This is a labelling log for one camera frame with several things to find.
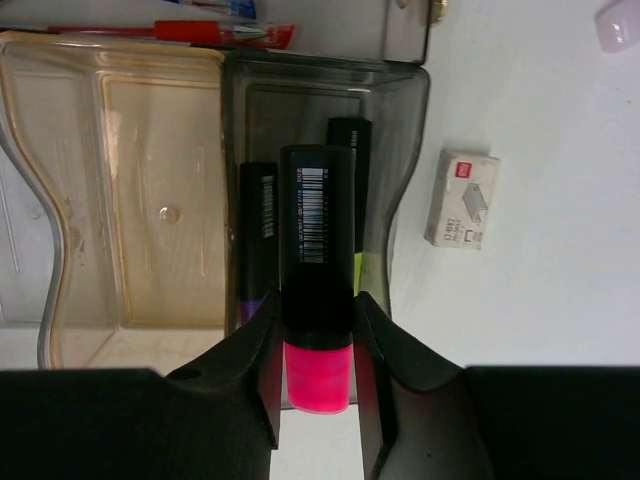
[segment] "black object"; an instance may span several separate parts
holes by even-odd
[[[367,479],[640,478],[640,369],[461,369],[354,300]],[[0,478],[269,478],[278,296],[166,379],[142,370],[0,372]]]
[[[355,251],[364,249],[364,224],[369,193],[371,165],[371,122],[364,118],[332,118],[327,131],[329,145],[353,148],[356,152],[355,171]]]
[[[279,287],[278,165],[244,163],[239,167],[239,296],[262,300]]]
[[[282,321],[299,348],[351,345],[354,163],[348,147],[282,149]]]

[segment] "highlighter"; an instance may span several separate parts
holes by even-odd
[[[364,118],[332,118],[327,130],[329,145],[351,147],[356,154],[355,170],[355,270],[354,293],[360,291],[360,270],[364,250],[364,226],[371,164],[371,122]]]
[[[354,169],[349,147],[299,145],[280,161],[280,272],[289,401],[347,408],[353,358]]]
[[[278,166],[243,163],[239,175],[240,324],[248,322],[269,290],[279,286]]]

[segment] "barcode label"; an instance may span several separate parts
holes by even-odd
[[[262,177],[262,238],[273,237],[273,175]]]
[[[327,222],[323,168],[298,169],[298,252],[302,263],[324,263]]]

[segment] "white table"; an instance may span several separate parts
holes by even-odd
[[[60,2],[70,3],[13,0],[0,19],[52,23]],[[96,5],[75,3],[73,15]],[[603,0],[451,3],[431,35],[394,320],[462,365],[640,363],[640,47],[600,51],[593,15]],[[423,239],[443,146],[502,159],[480,252]],[[34,342],[33,332],[0,331],[0,366],[33,366]],[[272,463],[273,479],[362,478],[356,407],[284,412]]]

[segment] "white surface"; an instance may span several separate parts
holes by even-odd
[[[3,0],[0,25],[147,26],[155,20],[217,20],[224,15],[161,0]]]
[[[0,149],[0,325],[40,321],[52,268],[49,219]]]
[[[400,326],[453,361],[640,362],[640,48],[601,52],[604,3],[452,0],[432,31],[392,304]],[[480,252],[423,239],[443,146],[502,161]],[[24,364],[26,346],[5,348],[2,366]],[[271,478],[362,478],[356,413],[285,412]]]
[[[0,328],[0,369],[38,368],[38,329]]]

